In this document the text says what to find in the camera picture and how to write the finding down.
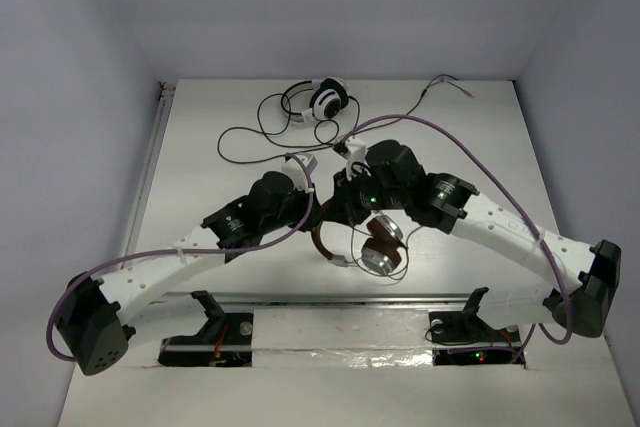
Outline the brown silver headphones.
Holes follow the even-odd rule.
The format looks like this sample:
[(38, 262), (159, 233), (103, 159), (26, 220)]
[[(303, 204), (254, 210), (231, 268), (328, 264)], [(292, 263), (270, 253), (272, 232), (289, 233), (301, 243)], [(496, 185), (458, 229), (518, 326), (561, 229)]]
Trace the brown silver headphones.
[[(367, 236), (360, 258), (349, 262), (344, 255), (331, 251), (322, 240), (322, 227), (335, 223), (355, 227), (365, 223)], [(355, 201), (329, 199), (313, 214), (311, 240), (320, 255), (329, 263), (338, 267), (358, 264), (379, 277), (388, 277), (401, 264), (401, 249), (405, 249), (404, 234), (399, 225), (388, 215), (368, 206), (358, 205)]]

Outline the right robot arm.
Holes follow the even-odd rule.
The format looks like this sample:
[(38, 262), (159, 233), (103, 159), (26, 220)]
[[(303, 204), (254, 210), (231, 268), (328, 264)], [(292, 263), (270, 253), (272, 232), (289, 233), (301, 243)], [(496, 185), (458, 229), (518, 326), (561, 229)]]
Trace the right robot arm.
[(334, 176), (327, 221), (358, 225), (374, 211), (401, 210), (421, 227), (481, 245), (540, 278), (538, 285), (511, 291), (475, 289), (458, 317), (470, 338), (546, 323), (582, 337), (602, 335), (620, 282), (619, 246), (607, 240), (590, 245), (528, 225), (474, 185), (426, 172), (395, 140), (367, 146), (349, 138), (334, 150), (346, 166)]

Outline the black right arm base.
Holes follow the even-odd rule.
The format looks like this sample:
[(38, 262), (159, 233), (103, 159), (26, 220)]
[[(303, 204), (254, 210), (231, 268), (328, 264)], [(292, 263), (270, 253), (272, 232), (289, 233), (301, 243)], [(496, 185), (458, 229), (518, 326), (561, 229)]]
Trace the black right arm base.
[(519, 331), (496, 330), (477, 313), (488, 287), (475, 289), (458, 311), (431, 311), (424, 337), (435, 366), (525, 365)]

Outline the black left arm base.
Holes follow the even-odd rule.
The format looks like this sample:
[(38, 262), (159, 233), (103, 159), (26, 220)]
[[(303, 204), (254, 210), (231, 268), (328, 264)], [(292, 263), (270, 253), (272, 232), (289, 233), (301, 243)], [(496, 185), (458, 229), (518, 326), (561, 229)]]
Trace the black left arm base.
[(252, 366), (252, 312), (225, 312), (205, 291), (190, 294), (206, 316), (192, 335), (166, 338), (158, 362), (164, 367), (240, 368)]

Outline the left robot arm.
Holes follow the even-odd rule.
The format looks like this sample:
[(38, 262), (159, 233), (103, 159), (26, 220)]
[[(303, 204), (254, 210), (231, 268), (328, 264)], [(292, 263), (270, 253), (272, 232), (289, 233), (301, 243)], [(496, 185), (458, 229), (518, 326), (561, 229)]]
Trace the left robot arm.
[(86, 376), (115, 365), (142, 337), (135, 318), (174, 287), (235, 258), (272, 248), (305, 229), (317, 204), (308, 175), (295, 182), (270, 171), (248, 195), (203, 220), (173, 246), (107, 261), (73, 277), (46, 327), (54, 346), (60, 334), (69, 352), (56, 357), (75, 363)]

